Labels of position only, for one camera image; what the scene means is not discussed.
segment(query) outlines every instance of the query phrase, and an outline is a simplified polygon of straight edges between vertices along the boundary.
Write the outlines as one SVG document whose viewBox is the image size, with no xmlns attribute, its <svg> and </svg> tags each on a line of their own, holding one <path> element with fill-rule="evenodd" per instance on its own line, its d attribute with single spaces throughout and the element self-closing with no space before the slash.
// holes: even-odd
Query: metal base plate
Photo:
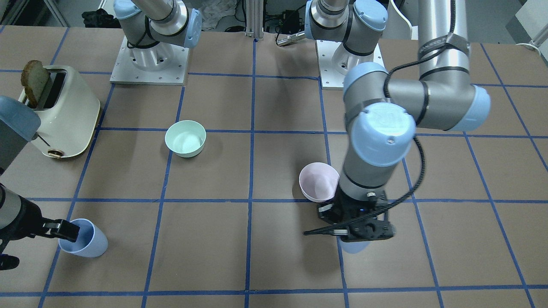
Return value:
<svg viewBox="0 0 548 308">
<path fill-rule="evenodd" d="M 187 68 L 189 63 L 189 48 L 171 45 L 174 59 L 172 65 L 160 71 L 143 71 L 135 66 L 130 57 L 130 50 L 127 48 L 127 39 L 124 36 L 118 58 L 112 75 L 111 83 L 121 84 L 164 84 L 184 85 L 186 82 Z"/>
<path fill-rule="evenodd" d="M 340 42 L 316 41 L 318 52 L 319 75 L 322 78 L 322 89 L 342 90 L 344 87 L 345 75 L 339 73 L 334 67 L 332 58 Z M 373 62 L 384 66 L 383 57 L 380 54 L 379 45 L 373 51 Z"/>
</svg>

